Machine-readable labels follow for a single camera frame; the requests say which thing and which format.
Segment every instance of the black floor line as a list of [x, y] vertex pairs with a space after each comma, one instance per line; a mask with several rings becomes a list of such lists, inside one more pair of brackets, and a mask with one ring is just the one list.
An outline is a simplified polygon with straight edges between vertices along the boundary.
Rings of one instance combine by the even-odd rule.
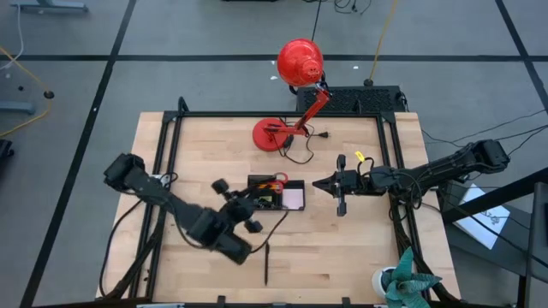
[[120, 28], [118, 29], [118, 34], [116, 35], [116, 40], [114, 41], [114, 45], [112, 46], [109, 60], [104, 68], [103, 77], [99, 82], [97, 93], [95, 94], [92, 107], [90, 108], [89, 114], [87, 116], [86, 125], [84, 126], [84, 130], [76, 148], [76, 153], [74, 154], [74, 158], [72, 160], [72, 163], [70, 164], [70, 169], [68, 170], [68, 175], [64, 182], [61, 195], [59, 196], [59, 199], [57, 201], [57, 206], [55, 208], [55, 211], [53, 212], [50, 226], [48, 227], [48, 230], [45, 234], [44, 242], [42, 243], [38, 258], [36, 260], [36, 263], [34, 264], [33, 272], [28, 281], [25, 293], [23, 294], [23, 298], [21, 300], [22, 308], [33, 306], [36, 292], [38, 292], [40, 281], [42, 280], [42, 276], [45, 271], [45, 266], [47, 265], [48, 259], [50, 258], [51, 250], [53, 249], [53, 245], [55, 243], [55, 238], [57, 237], [57, 233], [59, 232], [59, 228], [61, 227], [61, 221], [63, 220], [65, 210], [67, 209], [67, 205], [69, 203], [70, 193], [72, 192], [72, 189], [74, 187], [76, 176], [78, 175], [78, 171], [80, 170], [82, 159], [84, 158], [84, 153], [86, 152], [87, 144], [89, 143], [89, 139], [92, 134], [93, 124], [95, 123], [95, 120], [97, 118], [99, 107], [103, 102], [104, 92], [106, 91], [106, 87], [109, 84], [110, 76], [112, 75], [112, 68], [114, 66], [114, 63], [116, 62], [116, 56], [118, 55], [118, 52], [122, 47], [122, 41], [126, 34], [126, 30], [128, 29], [131, 14], [134, 11], [135, 2], [136, 0], [129, 0], [126, 12], [124, 13], [122, 19], [122, 23], [120, 25]]
[[[374, 55], [324, 55], [326, 61], [373, 61]], [[20, 61], [109, 61], [109, 55], [22, 55]], [[275, 54], [264, 55], [118, 55], [120, 62], [238, 62], [238, 61], [272, 61]], [[0, 61], [7, 61], [0, 56]], [[380, 55], [381, 62], [548, 62], [548, 56], [496, 56], [496, 55]]]
[[525, 45], [523, 44], [523, 41], [520, 38], [520, 34], [518, 34], [517, 29], [515, 29], [514, 22], [512, 21], [512, 18], [510, 17], [510, 14], [508, 13], [508, 10], [506, 9], [506, 6], [504, 5], [503, 0], [495, 0], [495, 3], [497, 4], [500, 14], [503, 16], [504, 23], [506, 24], [506, 27], [508, 28], [508, 31], [510, 32], [510, 36], [512, 37], [512, 40], [514, 40], [515, 47], [520, 53], [520, 56], [524, 58], [523, 63], [525, 64], [525, 68], [527, 72], [529, 73], [531, 82], [533, 82], [534, 89], [537, 91], [537, 94], [539, 95], [540, 102], [542, 102], [542, 104], [544, 105], [546, 109], [546, 112], [548, 113], [548, 94], [546, 94], [546, 89], [542, 80], [539, 77], [539, 73], [537, 72], [533, 63], [531, 62], [531, 58], [529, 57], [529, 54], [527, 53], [527, 49], [525, 48]]

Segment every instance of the red lamp base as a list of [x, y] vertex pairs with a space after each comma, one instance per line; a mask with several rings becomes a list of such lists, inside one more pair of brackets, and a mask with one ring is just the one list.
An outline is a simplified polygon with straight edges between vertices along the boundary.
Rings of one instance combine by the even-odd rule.
[[283, 143], [287, 140], [286, 133], [267, 133], [264, 128], [268, 125], [286, 127], [285, 123], [276, 118], [263, 119], [253, 128], [253, 142], [263, 151], [276, 151], [283, 147]]

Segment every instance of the yellow cable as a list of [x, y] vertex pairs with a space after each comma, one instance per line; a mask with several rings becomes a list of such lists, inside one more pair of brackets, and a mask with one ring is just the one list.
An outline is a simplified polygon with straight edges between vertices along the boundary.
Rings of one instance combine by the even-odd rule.
[[380, 52], [380, 46], [383, 44], [383, 38], [386, 34], [386, 30], [388, 29], [388, 25], [390, 24], [390, 21], [392, 20], [392, 16], [394, 15], [394, 12], [396, 11], [397, 6], [397, 0], [394, 0], [392, 3], [392, 8], [390, 9], [390, 13], [388, 14], [388, 17], [386, 17], [386, 21], [384, 22], [383, 32], [380, 34], [380, 38], [378, 39], [378, 45], [377, 45], [377, 51], [375, 52], [375, 59], [373, 60], [373, 67], [371, 68], [371, 73], [369, 74], [369, 80], [373, 80], [373, 75], [375, 74], [375, 68], [377, 67], [377, 58], [378, 53]]
[[[34, 81], [36, 81], [43, 89], [45, 92], [49, 92], [50, 89], [48, 88], [48, 86], [42, 81], [40, 80], [40, 78], [38, 78], [35, 74], [31, 73], [31, 71], [29, 71], [28, 69], [26, 69], [25, 67], [23, 67], [19, 62], [17, 62], [17, 60], [15, 60], [2, 46], [0, 46], [0, 51], [6, 55], [9, 60], [13, 61], [13, 63], [15, 65], [17, 65], [23, 72], [27, 73], [32, 79], [34, 79]], [[10, 129], [9, 131], [6, 131], [6, 132], [3, 132], [3, 133], [0, 133], [0, 138], [4, 137], [4, 136], [7, 136], [11, 133], [13, 133], [14, 131], [16, 131], [17, 129], [21, 128], [21, 127], [25, 127], [26, 125], [34, 122], [34, 121], [37, 121], [43, 117], [45, 117], [51, 110], [51, 98], [47, 98], [46, 99], [48, 101], [48, 104], [47, 104], [47, 108], [46, 110], [40, 114], [40, 115], [37, 115], [35, 116], [34, 118], [26, 121], [26, 122], [23, 122], [22, 124], [19, 124], [17, 125], [16, 127], [13, 127], [12, 129]]]

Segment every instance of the wooden tabletop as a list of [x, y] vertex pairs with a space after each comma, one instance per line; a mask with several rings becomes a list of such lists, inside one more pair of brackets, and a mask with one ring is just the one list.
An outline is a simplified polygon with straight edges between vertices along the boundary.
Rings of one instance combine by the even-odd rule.
[[[143, 157], [151, 172], [156, 152], [162, 113], [142, 113], [132, 152]], [[427, 163], [424, 141], [415, 113], [396, 114], [402, 154], [407, 168]], [[217, 252], [193, 249], [185, 244], [168, 216], [158, 266], [154, 293], [157, 302], [216, 302], [225, 295], [229, 303], [341, 303], [350, 297], [354, 304], [383, 302], [372, 289], [375, 270], [397, 264], [398, 255], [392, 222], [388, 217], [389, 201], [383, 197], [348, 196], [348, 214], [337, 216], [337, 201], [312, 182], [332, 175], [338, 154], [347, 156], [347, 169], [358, 163], [356, 151], [373, 157], [382, 165], [378, 131], [374, 119], [313, 118], [316, 133], [327, 131], [328, 139], [312, 137], [314, 158], [299, 165], [280, 157], [277, 152], [263, 152], [251, 138], [259, 118], [189, 117], [182, 120], [182, 131], [175, 172], [179, 179], [171, 191], [180, 198], [202, 206], [219, 209], [224, 201], [211, 189], [211, 183], [224, 178], [231, 189], [246, 186], [247, 176], [283, 171], [290, 179], [306, 182], [306, 209], [290, 212], [270, 239], [269, 283], [264, 284], [265, 252], [250, 255], [243, 265], [236, 265]], [[163, 172], [167, 165], [170, 135], [164, 153]], [[390, 161], [396, 159], [390, 129], [385, 125]], [[289, 155], [305, 160], [309, 155], [306, 139], [295, 137]], [[134, 197], [122, 195], [116, 219], [133, 203]], [[424, 202], [438, 207], [433, 192]], [[120, 225], [112, 241], [104, 285], [111, 290], [134, 260], [144, 206]], [[282, 212], [256, 212], [264, 230], [249, 234], [239, 226], [236, 233], [253, 246], [263, 242]], [[428, 207], [415, 211], [420, 243], [426, 263], [456, 297], [460, 297], [449, 245], [440, 214]], [[147, 277], [148, 264], [141, 280]], [[140, 294], [144, 294], [140, 284]]]

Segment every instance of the white paper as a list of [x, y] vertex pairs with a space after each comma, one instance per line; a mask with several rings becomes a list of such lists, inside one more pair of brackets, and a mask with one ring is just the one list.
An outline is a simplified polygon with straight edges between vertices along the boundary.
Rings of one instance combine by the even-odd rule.
[[[472, 184], [472, 186], [467, 190], [466, 194], [462, 198], [460, 204], [473, 200], [484, 194], [485, 192], [475, 186], [475, 184]], [[501, 230], [504, 227], [504, 224], [507, 221], [507, 218], [499, 217], [507, 217], [509, 216], [509, 213], [510, 212], [508, 210], [499, 205], [483, 213], [478, 213], [474, 215], [474, 217], [477, 218], [480, 222], [483, 222], [487, 227], [489, 227], [489, 229], [495, 231], [495, 233], [500, 234]], [[481, 226], [470, 217], [462, 218], [461, 220], [454, 222], [454, 224], [460, 230], [472, 236], [475, 240], [477, 240], [488, 249], [492, 249], [495, 245], [495, 242], [497, 241], [497, 236], [495, 234], [487, 231], [483, 226]]]

